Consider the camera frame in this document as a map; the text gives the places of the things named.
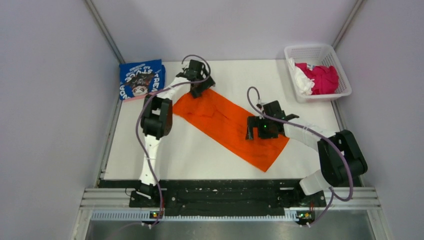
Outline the orange t-shirt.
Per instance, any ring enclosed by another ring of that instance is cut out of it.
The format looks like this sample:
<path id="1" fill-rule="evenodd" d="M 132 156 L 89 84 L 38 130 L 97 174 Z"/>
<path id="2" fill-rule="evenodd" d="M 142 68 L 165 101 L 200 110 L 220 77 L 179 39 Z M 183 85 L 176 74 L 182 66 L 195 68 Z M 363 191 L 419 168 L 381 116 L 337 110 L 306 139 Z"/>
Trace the orange t-shirt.
<path id="1" fill-rule="evenodd" d="M 183 95 L 174 104 L 173 113 L 262 172 L 271 167 L 289 142 L 284 136 L 246 139 L 252 113 L 211 89 L 198 98 L 190 93 Z"/>

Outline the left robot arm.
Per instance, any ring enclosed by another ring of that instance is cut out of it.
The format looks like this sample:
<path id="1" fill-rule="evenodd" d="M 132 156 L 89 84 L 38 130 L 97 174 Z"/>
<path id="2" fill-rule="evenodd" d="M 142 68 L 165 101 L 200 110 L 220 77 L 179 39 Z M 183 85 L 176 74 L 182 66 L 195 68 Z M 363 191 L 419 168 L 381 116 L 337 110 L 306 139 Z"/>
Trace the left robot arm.
<path id="1" fill-rule="evenodd" d="M 135 192 L 149 207 L 160 202 L 160 174 L 156 172 L 157 155 L 161 140 L 167 136 L 173 126 L 173 106 L 185 94 L 199 98 L 202 93 L 215 86 L 211 77 L 209 63 L 191 59 L 182 72 L 163 89 L 148 94 L 144 98 L 142 110 L 137 118 L 136 137 L 143 151 L 142 170 L 139 176 L 140 185 Z"/>

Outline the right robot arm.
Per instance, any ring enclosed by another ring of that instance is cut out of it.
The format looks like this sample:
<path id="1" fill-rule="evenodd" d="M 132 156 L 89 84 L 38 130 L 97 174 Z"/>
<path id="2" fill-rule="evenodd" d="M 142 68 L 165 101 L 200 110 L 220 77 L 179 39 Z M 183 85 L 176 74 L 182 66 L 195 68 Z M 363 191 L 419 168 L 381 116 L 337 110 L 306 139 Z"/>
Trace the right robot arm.
<path id="1" fill-rule="evenodd" d="M 366 173 L 368 165 L 354 134 L 349 130 L 330 131 L 310 124 L 296 114 L 286 114 L 277 100 L 261 107 L 258 116 L 247 118 L 246 139 L 254 139 L 254 129 L 262 140 L 279 136 L 296 140 L 318 153 L 319 170 L 301 179 L 293 192 L 299 206 L 307 206 L 314 194 L 338 187 Z"/>

